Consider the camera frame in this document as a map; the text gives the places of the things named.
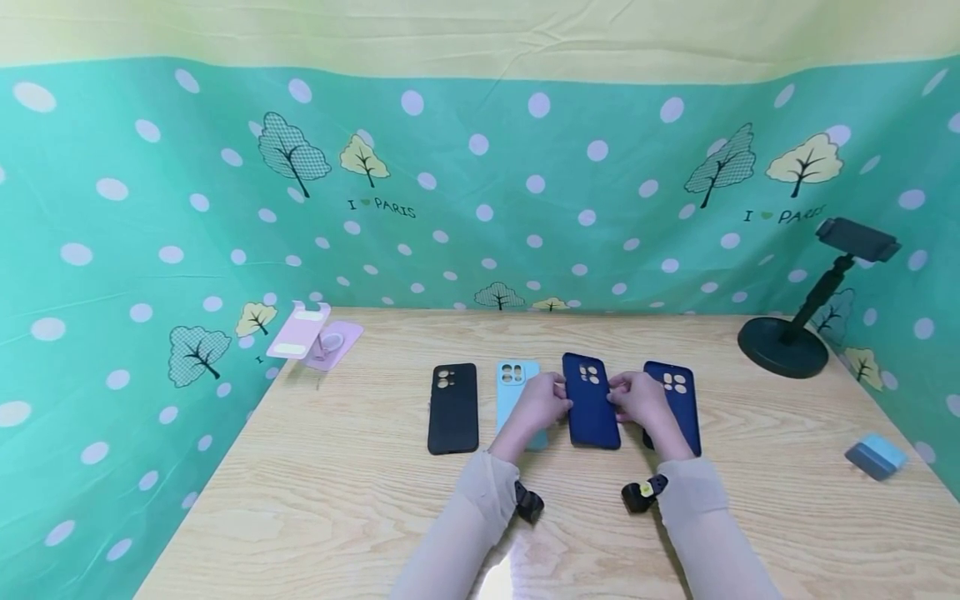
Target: wooden table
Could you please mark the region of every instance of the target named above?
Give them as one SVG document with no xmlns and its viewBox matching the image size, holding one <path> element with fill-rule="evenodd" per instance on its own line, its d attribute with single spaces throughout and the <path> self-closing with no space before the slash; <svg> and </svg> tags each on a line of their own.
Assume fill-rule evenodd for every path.
<svg viewBox="0 0 960 600">
<path fill-rule="evenodd" d="M 481 444 L 493 439 L 495 363 L 560 369 L 575 351 L 610 373 L 647 359 L 697 375 L 705 455 L 786 598 L 960 597 L 960 506 L 832 358 L 806 381 L 736 346 L 742 317 L 335 309 L 364 337 L 332 373 L 289 363 L 139 591 L 139 600 L 383 598 L 440 512 L 466 454 L 426 451 L 430 373 L 475 363 Z M 878 483 L 844 452 L 875 431 L 907 449 Z M 636 428 L 616 452 L 574 449 L 565 429 L 520 465 L 546 502 L 512 525 L 474 597 L 684 598 L 652 515 L 620 488 L 650 476 Z"/>
</svg>

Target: black phone case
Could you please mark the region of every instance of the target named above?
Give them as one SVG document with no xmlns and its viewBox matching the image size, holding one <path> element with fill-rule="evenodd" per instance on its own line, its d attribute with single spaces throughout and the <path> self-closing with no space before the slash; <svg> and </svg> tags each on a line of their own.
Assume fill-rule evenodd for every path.
<svg viewBox="0 0 960 600">
<path fill-rule="evenodd" d="M 446 381 L 440 387 L 441 380 Z M 477 415 L 477 368 L 440 365 L 430 381 L 430 424 L 426 447 L 430 454 L 473 452 L 480 446 Z"/>
</svg>

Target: phone holder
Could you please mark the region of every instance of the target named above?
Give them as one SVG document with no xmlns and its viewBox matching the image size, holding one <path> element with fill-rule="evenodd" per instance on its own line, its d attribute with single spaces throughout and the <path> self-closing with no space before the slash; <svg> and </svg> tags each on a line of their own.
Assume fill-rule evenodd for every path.
<svg viewBox="0 0 960 600">
<path fill-rule="evenodd" d="M 320 310 L 306 310 L 294 302 L 294 311 L 274 337 L 267 356 L 301 360 L 317 371 L 331 371 L 363 333 L 356 323 L 337 321 L 327 324 L 330 305 L 317 302 Z"/>
</svg>

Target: white polka dot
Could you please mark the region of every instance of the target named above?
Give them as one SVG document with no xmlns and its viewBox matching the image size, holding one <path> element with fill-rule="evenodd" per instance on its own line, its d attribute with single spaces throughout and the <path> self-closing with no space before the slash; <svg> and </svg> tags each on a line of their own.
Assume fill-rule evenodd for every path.
<svg viewBox="0 0 960 600">
<path fill-rule="evenodd" d="M 157 420 L 160 421 L 161 425 L 169 425 L 170 423 L 174 422 L 174 419 L 177 418 L 177 413 L 179 412 L 180 410 L 178 410 L 176 406 L 168 406 L 160 411 L 160 415 L 157 417 Z"/>
<path fill-rule="evenodd" d="M 423 96 L 412 89 L 408 89 L 400 96 L 400 105 L 407 114 L 417 116 L 423 112 Z"/>
<path fill-rule="evenodd" d="M 60 248 L 60 258 L 68 264 L 82 267 L 93 260 L 93 252 L 83 244 L 70 242 Z"/>
<path fill-rule="evenodd" d="M 43 540 L 43 545 L 56 546 L 60 542 L 66 540 L 70 537 L 70 534 L 73 533 L 73 529 L 76 527 L 76 525 L 77 523 L 73 520 L 67 520 L 63 523 L 60 523 L 50 530 L 50 533 L 47 534 L 47 537 Z"/>
<path fill-rule="evenodd" d="M 53 342 L 66 333 L 66 324 L 54 317 L 44 317 L 30 325 L 30 334 L 40 342 Z"/>
<path fill-rule="evenodd" d="M 607 157 L 607 142 L 602 139 L 595 139 L 587 146 L 587 158 L 593 162 L 599 162 Z"/>
<path fill-rule="evenodd" d="M 490 140 L 481 133 L 475 133 L 470 136 L 470 142 L 468 143 L 470 151 L 476 154 L 477 156 L 483 156 L 487 153 L 487 150 L 490 149 Z"/>
<path fill-rule="evenodd" d="M 913 324 L 913 334 L 917 336 L 919 340 L 929 339 L 933 335 L 933 320 L 923 317 L 918 319 L 916 323 Z"/>
<path fill-rule="evenodd" d="M 837 146 L 843 146 L 850 141 L 850 128 L 846 125 L 834 125 L 828 128 L 824 133 L 830 138 L 830 142 Z"/>
<path fill-rule="evenodd" d="M 723 148 L 723 145 L 727 143 L 726 137 L 721 137 L 717 141 L 710 144 L 710 147 L 707 148 L 707 156 L 713 156 L 716 153 L 720 152 L 720 149 Z"/>
<path fill-rule="evenodd" d="M 531 194 L 539 194 L 546 188 L 546 181 L 539 175 L 531 175 L 527 178 L 527 189 Z"/>
<path fill-rule="evenodd" d="M 916 210 L 926 202 L 926 194 L 921 189 L 908 189 L 900 194 L 898 203 L 907 210 Z"/>
<path fill-rule="evenodd" d="M 900 382 L 894 376 L 893 373 L 889 371 L 880 372 L 880 380 L 883 381 L 883 385 L 887 386 L 890 390 L 896 390 L 900 386 Z"/>
<path fill-rule="evenodd" d="M 878 164 L 880 164 L 880 155 L 876 155 L 867 162 L 863 163 L 863 166 L 860 167 L 860 175 L 863 175 L 864 173 L 870 173 Z"/>
<path fill-rule="evenodd" d="M 220 158 L 231 167 L 239 167 L 243 164 L 243 158 L 240 157 L 240 154 L 233 150 L 232 148 L 224 148 L 220 151 Z"/>
<path fill-rule="evenodd" d="M 917 454 L 919 454 L 920 458 L 924 459 L 924 462 L 928 465 L 937 462 L 937 453 L 933 451 L 933 447 L 927 442 L 917 442 L 913 444 L 913 449 L 917 450 Z"/>
<path fill-rule="evenodd" d="M 130 318 L 135 323 L 146 323 L 154 316 L 154 309 L 150 304 L 140 302 L 130 307 Z"/>
<path fill-rule="evenodd" d="M 107 177 L 97 180 L 97 193 L 107 200 L 120 202 L 125 200 L 130 192 L 124 182 Z"/>
<path fill-rule="evenodd" d="M 937 74 L 931 77 L 930 81 L 926 82 L 926 85 L 924 85 L 924 90 L 920 92 L 920 95 L 925 96 L 933 91 L 933 89 L 944 80 L 944 77 L 947 76 L 947 71 L 949 71 L 949 69 L 941 69 L 937 71 Z"/>
<path fill-rule="evenodd" d="M 193 75 L 190 75 L 189 71 L 177 69 L 174 71 L 174 78 L 177 79 L 177 83 L 180 84 L 180 87 L 187 90 L 191 94 L 200 92 L 200 84 L 198 84 L 197 80 L 193 78 Z"/>
<path fill-rule="evenodd" d="M 24 107 L 36 112 L 50 112 L 57 107 L 57 99 L 50 90 L 32 82 L 14 84 L 13 97 Z"/>
<path fill-rule="evenodd" d="M 301 104 L 306 104 L 313 98 L 313 92 L 310 91 L 310 86 L 302 79 L 290 80 L 290 83 L 287 84 L 287 91 L 294 97 L 294 100 Z"/>
<path fill-rule="evenodd" d="M 140 482 L 136 486 L 140 489 L 141 492 L 149 490 L 156 485 L 156 481 L 160 478 L 160 474 L 155 470 L 147 471 L 143 477 L 140 477 Z"/>
<path fill-rule="evenodd" d="M 796 87 L 793 84 L 788 84 L 787 87 L 782 89 L 777 98 L 774 99 L 774 108 L 780 108 L 786 103 L 790 102 L 790 98 L 793 97 L 793 92 Z"/>
<path fill-rule="evenodd" d="M 684 114 L 684 100 L 679 96 L 667 100 L 660 107 L 660 120 L 664 123 L 673 123 Z"/>
<path fill-rule="evenodd" d="M 85 465 L 96 465 L 104 460 L 108 452 L 110 452 L 110 446 L 106 442 L 94 442 L 80 453 L 80 462 Z"/>
<path fill-rule="evenodd" d="M 417 183 L 420 184 L 420 187 L 426 190 L 437 188 L 437 178 L 433 177 L 429 173 L 420 173 L 417 175 Z"/>
<path fill-rule="evenodd" d="M 480 204 L 476 211 L 477 219 L 487 222 L 493 218 L 493 209 L 487 204 Z"/>
<path fill-rule="evenodd" d="M 130 372 L 123 369 L 111 372 L 107 375 L 107 387 L 112 390 L 121 390 L 130 383 Z"/>
<path fill-rule="evenodd" d="M 647 180 L 640 184 L 636 192 L 640 195 L 640 198 L 650 198 L 656 194 L 659 189 L 660 183 L 657 180 Z"/>
<path fill-rule="evenodd" d="M 107 562 L 112 563 L 113 561 L 119 560 L 123 555 L 127 554 L 127 551 L 130 550 L 132 545 L 133 540 L 130 538 L 116 542 L 113 547 L 107 551 Z"/>
<path fill-rule="evenodd" d="M 183 260 L 183 250 L 177 246 L 164 246 L 157 255 L 168 265 L 176 265 Z"/>
<path fill-rule="evenodd" d="M 550 98 L 543 92 L 537 92 L 527 101 L 527 110 L 535 119 L 542 119 L 550 112 Z"/>
<path fill-rule="evenodd" d="M 740 245 L 740 236 L 736 233 L 727 233 L 720 238 L 720 246 L 723 246 L 727 250 L 736 248 Z"/>
<path fill-rule="evenodd" d="M 0 404 L 0 427 L 16 427 L 27 420 L 33 411 L 33 407 L 23 400 L 4 402 Z"/>
</svg>

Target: cartoon tree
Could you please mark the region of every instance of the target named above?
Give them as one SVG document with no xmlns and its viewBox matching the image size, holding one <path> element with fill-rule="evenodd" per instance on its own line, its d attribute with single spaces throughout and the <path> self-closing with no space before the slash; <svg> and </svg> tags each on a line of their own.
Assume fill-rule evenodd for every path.
<svg viewBox="0 0 960 600">
<path fill-rule="evenodd" d="M 356 133 L 350 137 L 350 142 L 344 151 L 340 153 L 340 166 L 351 173 L 366 175 L 370 187 L 373 187 L 373 178 L 388 178 L 390 172 L 387 171 L 387 165 L 377 158 L 367 142 Z"/>
<path fill-rule="evenodd" d="M 767 168 L 767 177 L 794 183 L 790 198 L 796 198 L 801 183 L 823 183 L 840 175 L 843 160 L 837 157 L 839 149 L 829 135 L 817 133 L 785 155 L 774 158 Z"/>
<path fill-rule="evenodd" d="M 170 372 L 167 376 L 174 386 L 183 388 L 205 372 L 219 379 L 213 363 L 220 360 L 230 338 L 223 331 L 207 331 L 203 327 L 174 327 L 170 331 Z"/>
<path fill-rule="evenodd" d="M 497 310 L 503 310 L 504 306 L 516 307 L 527 303 L 527 300 L 518 296 L 516 291 L 501 281 L 495 281 L 474 294 L 473 300 L 481 306 L 496 306 Z"/>
<path fill-rule="evenodd" d="M 850 361 L 850 369 L 857 381 L 866 383 L 878 392 L 883 391 L 883 379 L 880 378 L 880 366 L 869 348 L 847 348 L 844 356 Z"/>
<path fill-rule="evenodd" d="M 830 296 L 827 303 L 813 314 L 811 322 L 816 327 L 817 333 L 836 346 L 840 346 L 844 336 L 847 335 L 847 319 L 853 311 L 855 298 L 856 292 L 853 288 L 841 290 Z"/>
<path fill-rule="evenodd" d="M 545 310 L 551 313 L 555 310 L 566 310 L 569 308 L 569 306 L 566 305 L 566 302 L 560 300 L 556 296 L 536 302 L 533 306 L 538 310 Z"/>
<path fill-rule="evenodd" d="M 701 208 L 707 207 L 714 188 L 736 185 L 754 176 L 756 155 L 750 149 L 754 142 L 752 127 L 747 123 L 738 129 L 720 150 L 707 156 L 707 160 L 690 175 L 684 189 L 691 194 L 707 192 Z"/>
<path fill-rule="evenodd" d="M 320 148 L 310 145 L 299 128 L 275 112 L 263 115 L 260 155 L 268 167 L 288 180 L 297 180 L 304 198 L 310 197 L 304 181 L 326 177 L 333 170 Z"/>
<path fill-rule="evenodd" d="M 246 337 L 256 333 L 257 329 L 263 331 L 263 335 L 270 335 L 266 324 L 272 321 L 275 316 L 276 309 L 272 306 L 259 302 L 247 302 L 243 305 L 240 321 L 237 322 L 237 335 Z"/>
</svg>

